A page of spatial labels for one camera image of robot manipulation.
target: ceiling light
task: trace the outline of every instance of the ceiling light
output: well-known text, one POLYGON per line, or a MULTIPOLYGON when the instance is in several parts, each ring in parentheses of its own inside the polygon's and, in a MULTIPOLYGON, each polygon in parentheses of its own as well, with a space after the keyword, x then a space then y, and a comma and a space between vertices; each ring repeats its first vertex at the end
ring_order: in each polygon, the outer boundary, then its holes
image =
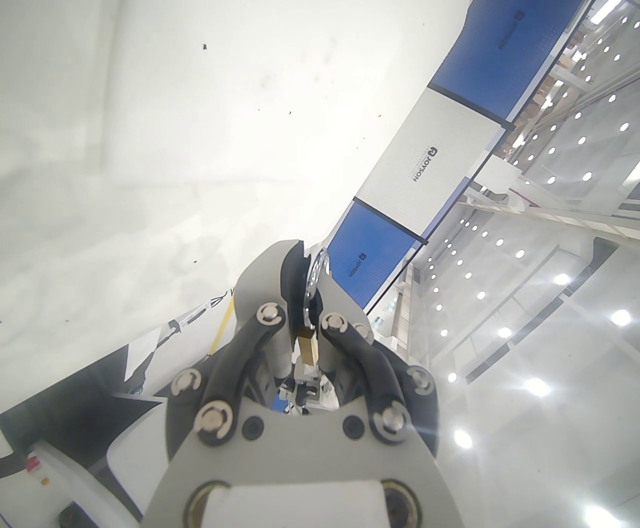
POLYGON ((618 310, 611 314, 611 322, 616 326, 626 326, 631 322, 631 316, 626 310, 618 310))
POLYGON ((592 16, 589 20, 592 24, 597 26, 604 20, 604 17, 611 13, 615 9, 615 7, 620 4, 620 2, 622 2, 622 0, 607 0, 607 2, 605 2, 605 4, 600 9, 598 9, 594 16, 592 16))
POLYGON ((556 275, 554 282, 560 286, 566 286, 571 282, 571 279, 566 273, 561 273, 560 275, 556 275))
POLYGON ((589 528, 620 528, 622 523, 600 506, 587 506, 584 509, 584 521, 589 528))
POLYGON ((551 392, 549 386, 538 378, 531 378, 530 380, 527 380, 524 384, 524 388, 534 396, 538 396, 540 398, 551 392))
POLYGON ((453 433, 453 439, 463 449, 471 449, 473 447, 473 441, 471 441, 471 436, 468 435, 467 432, 462 429, 458 429, 455 433, 453 433))

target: screw head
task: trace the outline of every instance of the screw head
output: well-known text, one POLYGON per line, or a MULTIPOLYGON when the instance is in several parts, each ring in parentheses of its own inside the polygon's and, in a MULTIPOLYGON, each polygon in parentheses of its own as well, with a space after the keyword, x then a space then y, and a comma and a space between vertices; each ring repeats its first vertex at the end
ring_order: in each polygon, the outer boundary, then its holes
POLYGON ((267 321, 273 321, 276 317, 278 317, 278 309, 275 306, 265 306, 262 310, 262 316, 267 321))
POLYGON ((404 427, 404 416, 395 406, 387 407, 382 411, 382 424, 389 431, 397 433, 404 427))
POLYGON ((273 326, 282 321, 282 317, 278 315, 278 305, 276 303, 265 303, 256 313, 256 317, 261 324, 265 326, 273 326))
POLYGON ((202 430, 208 433, 217 431, 225 423, 225 416, 219 409, 209 409, 202 415, 202 430))
POLYGON ((249 441, 257 440, 264 431, 264 421, 259 416, 249 416, 242 426, 242 435, 249 441))
POLYGON ((342 430, 347 438, 359 440, 364 435, 364 423, 355 415, 349 415, 342 421, 342 430))
POLYGON ((369 336, 369 329, 362 323, 356 323, 353 325, 353 328, 355 328, 358 333, 362 336, 363 339, 368 338, 369 336))
POLYGON ((341 326, 342 326, 342 318, 340 316, 337 315, 330 315, 329 318, 327 319, 327 324, 329 325, 329 328, 331 328, 332 330, 338 330, 341 326))
POLYGON ((202 382, 202 375, 196 369, 184 369, 171 382, 171 394, 178 396, 183 390, 192 388, 198 390, 202 382))
POLYGON ((342 314, 331 312, 323 317, 322 327, 325 330, 337 330, 340 333, 344 333, 347 331, 348 324, 342 314))
POLYGON ((231 406, 222 400, 205 403, 196 414, 193 430, 199 433, 201 439, 209 433, 215 433, 218 440, 228 435, 233 423, 234 412, 231 406))

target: ceiling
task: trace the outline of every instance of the ceiling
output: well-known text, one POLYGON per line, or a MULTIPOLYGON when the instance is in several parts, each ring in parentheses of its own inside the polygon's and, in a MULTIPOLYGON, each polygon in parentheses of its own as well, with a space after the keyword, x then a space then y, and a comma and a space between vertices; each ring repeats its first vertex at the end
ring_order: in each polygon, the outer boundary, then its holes
POLYGON ((323 240, 467 7, 2 3, 0 412, 323 240))
POLYGON ((482 189, 503 210, 490 212, 465 197, 413 262, 410 353, 439 381, 438 465, 468 528, 587 526, 590 506, 640 522, 640 249, 615 230, 521 207, 546 200, 604 226, 610 215, 637 218, 620 205, 635 203, 624 183, 640 162, 640 11, 620 9, 574 68, 592 76, 592 92, 566 103, 563 87, 509 160, 523 171, 513 188, 525 201, 513 207, 511 191, 482 189), (470 448, 456 443, 459 430, 470 448))

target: white wall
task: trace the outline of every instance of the white wall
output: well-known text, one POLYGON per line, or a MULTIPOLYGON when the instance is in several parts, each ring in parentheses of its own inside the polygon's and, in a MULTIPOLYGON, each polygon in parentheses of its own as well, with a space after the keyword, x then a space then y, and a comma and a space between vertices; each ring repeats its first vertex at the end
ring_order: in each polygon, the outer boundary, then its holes
POLYGON ((0 411, 322 240, 467 7, 3 3, 0 411))

